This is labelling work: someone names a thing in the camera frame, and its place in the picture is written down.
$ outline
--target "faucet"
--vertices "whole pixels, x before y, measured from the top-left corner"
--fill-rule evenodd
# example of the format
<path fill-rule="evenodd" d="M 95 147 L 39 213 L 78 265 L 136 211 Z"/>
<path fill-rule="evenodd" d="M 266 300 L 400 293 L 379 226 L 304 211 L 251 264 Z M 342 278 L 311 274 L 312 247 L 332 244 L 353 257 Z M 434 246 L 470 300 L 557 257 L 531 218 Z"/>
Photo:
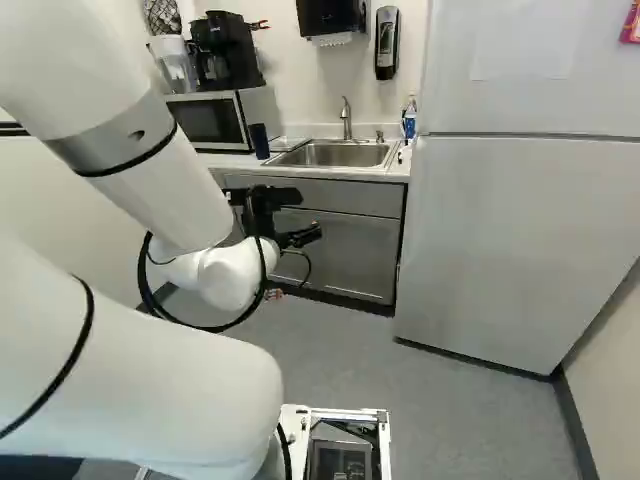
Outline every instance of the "faucet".
<path fill-rule="evenodd" d="M 340 112 L 340 118 L 344 123 L 344 139 L 353 140 L 353 131 L 351 129 L 351 105 L 349 105 L 347 97 L 343 95 L 342 98 L 344 99 L 344 106 L 342 107 L 342 112 Z"/>

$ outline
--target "refrigerator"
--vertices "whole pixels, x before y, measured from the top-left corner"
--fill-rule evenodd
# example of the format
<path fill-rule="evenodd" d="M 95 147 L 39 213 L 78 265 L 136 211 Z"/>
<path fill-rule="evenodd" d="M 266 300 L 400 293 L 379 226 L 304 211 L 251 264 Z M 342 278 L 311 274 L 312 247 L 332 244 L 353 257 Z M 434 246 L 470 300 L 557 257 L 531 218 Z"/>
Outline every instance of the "refrigerator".
<path fill-rule="evenodd" d="M 396 337 L 550 374 L 640 254 L 631 0 L 432 0 Z"/>

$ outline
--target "robotic arm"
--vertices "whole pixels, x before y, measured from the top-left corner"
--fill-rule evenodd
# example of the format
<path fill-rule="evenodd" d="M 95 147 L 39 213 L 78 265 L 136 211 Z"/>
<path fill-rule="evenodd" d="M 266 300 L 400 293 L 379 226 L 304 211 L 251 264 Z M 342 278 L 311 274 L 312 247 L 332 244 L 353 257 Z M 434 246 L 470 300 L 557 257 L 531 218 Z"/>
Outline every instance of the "robotic arm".
<path fill-rule="evenodd" d="M 175 258 L 171 280 L 239 309 L 260 281 L 255 239 L 270 271 L 280 248 L 318 236 L 277 234 L 280 200 L 262 189 L 248 202 L 255 238 L 212 248 L 231 231 L 229 199 L 247 192 L 222 193 L 96 2 L 10 3 L 0 105 L 154 233 L 150 256 Z M 8 236 L 0 251 L 0 453 L 123 459 L 188 480 L 254 476 L 282 404 L 273 358 L 118 305 Z"/>

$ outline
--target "paper on refrigerator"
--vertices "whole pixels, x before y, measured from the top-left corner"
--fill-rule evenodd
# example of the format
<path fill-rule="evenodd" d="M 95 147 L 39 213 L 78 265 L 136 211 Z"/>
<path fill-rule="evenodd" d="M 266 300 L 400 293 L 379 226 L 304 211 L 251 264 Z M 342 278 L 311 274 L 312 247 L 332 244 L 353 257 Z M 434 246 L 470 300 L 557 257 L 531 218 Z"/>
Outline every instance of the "paper on refrigerator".
<path fill-rule="evenodd" d="M 569 77 L 591 0 L 486 3 L 477 19 L 472 80 Z"/>

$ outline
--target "stainless steel sink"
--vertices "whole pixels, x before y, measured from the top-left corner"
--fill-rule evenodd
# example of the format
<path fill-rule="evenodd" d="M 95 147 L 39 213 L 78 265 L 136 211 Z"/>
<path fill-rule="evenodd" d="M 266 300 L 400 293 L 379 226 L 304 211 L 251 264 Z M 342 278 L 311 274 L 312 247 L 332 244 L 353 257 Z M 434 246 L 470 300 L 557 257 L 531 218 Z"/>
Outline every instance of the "stainless steel sink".
<path fill-rule="evenodd" d="M 292 152 L 263 163 L 268 167 L 353 167 L 384 166 L 395 150 L 393 143 L 311 140 Z"/>

